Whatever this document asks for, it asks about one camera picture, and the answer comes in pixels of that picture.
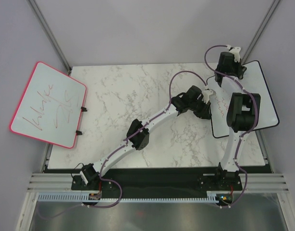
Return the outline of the black framed whiteboard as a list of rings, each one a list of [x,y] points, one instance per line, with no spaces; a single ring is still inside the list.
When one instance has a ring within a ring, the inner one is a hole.
[[[247,91],[258,93],[261,96],[259,120],[255,129],[260,130],[277,126],[280,120],[259,61],[251,61],[245,64],[245,67],[244,78],[240,80],[241,85]],[[216,139],[227,137],[229,135],[229,127],[227,126],[226,117],[231,94],[219,87],[218,83],[215,81],[215,77],[210,78],[207,84],[208,87],[215,92],[215,94],[210,97],[213,136]]]

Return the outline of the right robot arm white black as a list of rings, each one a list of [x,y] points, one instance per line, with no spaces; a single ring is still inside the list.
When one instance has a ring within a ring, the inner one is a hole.
[[[238,184],[240,166],[238,164],[242,145],[249,133],[258,124],[260,95],[248,92],[240,83],[246,68],[240,64],[235,54],[223,51],[215,70],[215,81],[230,97],[226,123],[229,127],[229,139],[225,154],[218,164],[213,178],[214,186],[219,190]]]

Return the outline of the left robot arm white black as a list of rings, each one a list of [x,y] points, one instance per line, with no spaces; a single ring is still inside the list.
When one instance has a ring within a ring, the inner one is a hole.
[[[99,180],[115,164],[127,155],[143,150],[149,143],[151,133],[165,122],[176,118],[180,114],[192,111],[200,119],[211,119],[210,97],[214,94],[211,89],[201,90],[196,86],[191,86],[187,92],[182,92],[170,98],[169,104],[156,115],[145,120],[135,119],[131,123],[126,138],[122,144],[107,157],[97,162],[84,165],[80,171],[82,184],[89,190],[97,188]]]

